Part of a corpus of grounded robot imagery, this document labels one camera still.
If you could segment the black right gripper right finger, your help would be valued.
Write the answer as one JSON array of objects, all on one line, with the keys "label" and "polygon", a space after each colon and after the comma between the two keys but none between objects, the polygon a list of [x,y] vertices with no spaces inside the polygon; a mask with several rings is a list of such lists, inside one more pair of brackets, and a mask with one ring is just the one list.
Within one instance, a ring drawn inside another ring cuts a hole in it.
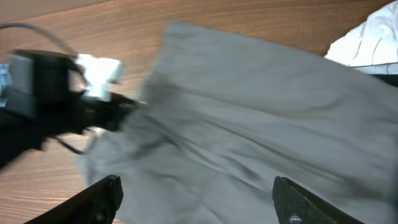
[{"label": "black right gripper right finger", "polygon": [[274,179],[272,199],[280,224],[364,224],[286,177]]}]

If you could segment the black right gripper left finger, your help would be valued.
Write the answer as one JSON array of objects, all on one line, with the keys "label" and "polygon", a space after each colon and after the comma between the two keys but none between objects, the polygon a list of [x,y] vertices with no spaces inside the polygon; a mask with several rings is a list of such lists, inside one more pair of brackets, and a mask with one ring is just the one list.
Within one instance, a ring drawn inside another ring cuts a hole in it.
[{"label": "black right gripper left finger", "polygon": [[122,200],[121,178],[108,175],[26,224],[112,224]]}]

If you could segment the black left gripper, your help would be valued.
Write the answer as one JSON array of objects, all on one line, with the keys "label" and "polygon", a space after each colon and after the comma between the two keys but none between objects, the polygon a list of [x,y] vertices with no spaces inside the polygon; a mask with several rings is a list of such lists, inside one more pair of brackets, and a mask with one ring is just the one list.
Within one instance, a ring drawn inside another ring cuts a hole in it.
[{"label": "black left gripper", "polygon": [[41,150],[48,138],[65,133],[83,134],[90,127],[117,131],[123,119],[137,108],[137,102],[117,93],[105,99],[90,96],[88,90],[73,91],[70,73],[83,75],[71,55],[41,50],[16,50],[31,58],[36,117],[29,119],[1,107],[1,167],[29,149]]}]

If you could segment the grey cotton shorts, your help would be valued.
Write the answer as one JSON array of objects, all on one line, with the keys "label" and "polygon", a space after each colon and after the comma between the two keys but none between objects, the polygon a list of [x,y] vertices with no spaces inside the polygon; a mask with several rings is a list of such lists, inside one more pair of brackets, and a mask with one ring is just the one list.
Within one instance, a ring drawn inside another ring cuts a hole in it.
[{"label": "grey cotton shorts", "polygon": [[364,223],[394,223],[397,89],[317,55],[170,22],[140,107],[78,164],[118,175],[125,223],[277,223],[288,177]]}]

